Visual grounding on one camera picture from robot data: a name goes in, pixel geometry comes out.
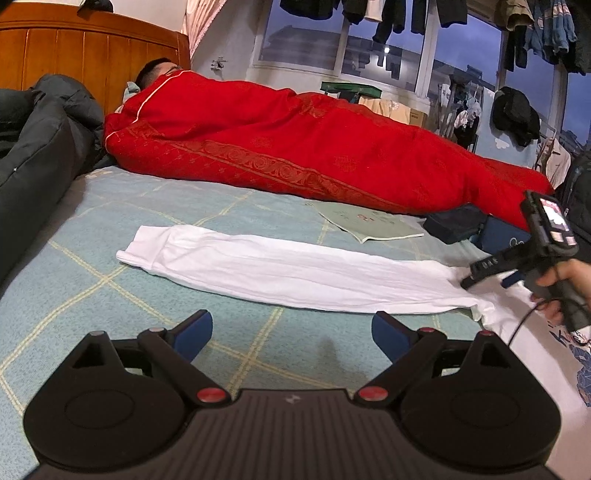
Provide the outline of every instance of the person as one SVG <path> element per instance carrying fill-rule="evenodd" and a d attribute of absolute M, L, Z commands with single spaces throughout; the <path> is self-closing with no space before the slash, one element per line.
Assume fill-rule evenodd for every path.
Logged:
<path fill-rule="evenodd" d="M 549 269 L 538 279 L 537 284 L 541 287 L 549 287 L 558 280 L 570 280 L 573 287 L 587 302 L 587 307 L 591 309 L 591 265 L 572 258 L 558 263 L 556 268 Z M 532 294 L 531 300 L 537 302 L 541 298 Z M 560 302 L 557 300 L 540 305 L 538 310 L 543 312 L 546 319 L 554 326 L 564 322 Z"/>
<path fill-rule="evenodd" d="M 104 139 L 133 173 L 409 215 L 472 203 L 522 229 L 524 191 L 553 192 L 531 168 L 328 95 L 214 80 L 167 58 L 148 62 L 136 83 L 107 115 Z"/>
<path fill-rule="evenodd" d="M 150 60 L 138 73 L 135 84 L 140 90 L 144 90 L 158 80 L 158 77 L 161 75 L 169 75 L 173 72 L 180 72 L 181 70 L 181 67 L 166 57 Z"/>

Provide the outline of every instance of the black jacket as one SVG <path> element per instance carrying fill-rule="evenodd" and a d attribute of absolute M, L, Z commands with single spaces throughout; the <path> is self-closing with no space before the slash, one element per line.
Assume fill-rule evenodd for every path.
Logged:
<path fill-rule="evenodd" d="M 468 23 L 466 0 L 437 0 L 437 11 L 441 26 Z M 406 0 L 386 0 L 382 11 L 382 22 L 378 25 L 374 41 L 385 44 L 392 32 L 402 33 L 406 22 Z M 425 34 L 427 23 L 427 0 L 414 0 L 411 32 Z"/>
<path fill-rule="evenodd" d="M 70 187 L 102 156 L 102 108 L 79 82 L 45 75 L 0 89 L 0 282 Z"/>
<path fill-rule="evenodd" d="M 569 73 L 591 73 L 591 5 L 589 0 L 570 0 L 577 41 L 570 44 L 563 63 Z"/>
<path fill-rule="evenodd" d="M 527 97 L 510 87 L 503 87 L 492 104 L 492 123 L 498 130 L 509 132 L 520 147 L 540 139 L 540 116 Z"/>
<path fill-rule="evenodd" d="M 281 0 L 279 6 L 296 17 L 328 20 L 335 9 L 335 0 Z"/>

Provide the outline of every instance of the dark blue bag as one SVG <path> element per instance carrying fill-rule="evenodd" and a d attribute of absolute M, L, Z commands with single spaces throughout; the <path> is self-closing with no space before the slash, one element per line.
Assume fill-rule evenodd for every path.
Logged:
<path fill-rule="evenodd" d="M 528 232 L 489 215 L 480 235 L 470 241 L 480 250 L 494 255 L 505 248 L 523 244 L 529 239 Z"/>

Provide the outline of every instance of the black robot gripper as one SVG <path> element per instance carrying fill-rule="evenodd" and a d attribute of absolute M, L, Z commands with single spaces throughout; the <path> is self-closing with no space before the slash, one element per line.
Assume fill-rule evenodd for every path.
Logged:
<path fill-rule="evenodd" d="M 372 335 L 392 365 L 353 398 L 241 390 L 231 399 L 190 363 L 211 335 L 205 310 L 134 340 L 86 335 L 25 411 L 40 462 L 27 478 L 557 479 L 544 463 L 558 408 L 492 332 L 449 340 L 378 312 Z"/>

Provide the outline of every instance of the display screen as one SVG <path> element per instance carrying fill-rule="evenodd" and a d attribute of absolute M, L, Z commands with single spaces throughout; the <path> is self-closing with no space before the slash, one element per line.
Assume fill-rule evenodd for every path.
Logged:
<path fill-rule="evenodd" d="M 563 232 L 569 232 L 569 226 L 566 223 L 566 220 L 564 220 L 558 204 L 547 199 L 540 199 L 540 201 L 546 217 L 548 217 L 548 220 L 550 221 L 550 226 L 554 229 L 562 230 Z"/>

